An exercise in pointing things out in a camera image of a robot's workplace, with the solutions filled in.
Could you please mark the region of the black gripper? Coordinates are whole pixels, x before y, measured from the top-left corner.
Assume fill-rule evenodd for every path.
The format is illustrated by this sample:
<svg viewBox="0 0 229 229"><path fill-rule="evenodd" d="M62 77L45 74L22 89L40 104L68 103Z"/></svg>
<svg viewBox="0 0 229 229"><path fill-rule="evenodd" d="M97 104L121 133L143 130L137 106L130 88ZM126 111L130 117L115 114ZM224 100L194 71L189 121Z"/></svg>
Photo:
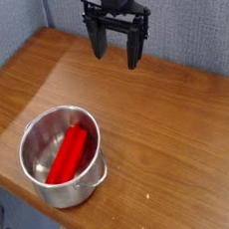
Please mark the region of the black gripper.
<svg viewBox="0 0 229 229"><path fill-rule="evenodd" d="M148 36L148 17L151 12L146 6L136 3L134 0L81 0L85 11L89 7L97 8L101 14L134 15L143 18L145 36ZM88 20L86 23L90 35L93 52L97 59L101 59L107 51L107 34L105 27L98 20ZM128 67L133 70L141 58L143 47L142 32L138 28L130 28L127 34L127 61Z"/></svg>

